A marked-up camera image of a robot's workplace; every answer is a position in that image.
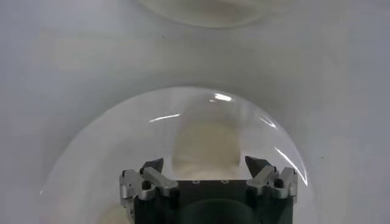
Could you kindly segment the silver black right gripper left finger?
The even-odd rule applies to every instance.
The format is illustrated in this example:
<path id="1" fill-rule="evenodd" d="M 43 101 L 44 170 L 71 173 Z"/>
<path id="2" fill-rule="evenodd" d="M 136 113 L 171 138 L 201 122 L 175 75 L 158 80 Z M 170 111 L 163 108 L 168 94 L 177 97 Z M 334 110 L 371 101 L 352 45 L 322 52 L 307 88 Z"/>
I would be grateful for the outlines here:
<path id="1" fill-rule="evenodd" d="M 172 197 L 179 188 L 179 182 L 162 174 L 164 159 L 147 161 L 139 171 L 123 170 L 119 176 L 119 193 L 121 201 L 137 197 L 140 200 L 151 200 L 157 192 L 164 197 Z"/>

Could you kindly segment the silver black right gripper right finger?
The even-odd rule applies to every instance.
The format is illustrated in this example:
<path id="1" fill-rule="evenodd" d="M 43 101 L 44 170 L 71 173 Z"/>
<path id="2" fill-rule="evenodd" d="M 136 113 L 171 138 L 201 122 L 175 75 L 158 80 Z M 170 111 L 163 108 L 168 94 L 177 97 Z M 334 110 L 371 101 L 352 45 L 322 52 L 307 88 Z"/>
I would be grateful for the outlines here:
<path id="1" fill-rule="evenodd" d="M 252 176 L 246 185 L 255 189 L 256 195 L 266 192 L 278 200 L 297 199 L 298 176 L 292 167 L 284 167 L 281 172 L 265 159 L 245 156 L 245 163 Z"/>

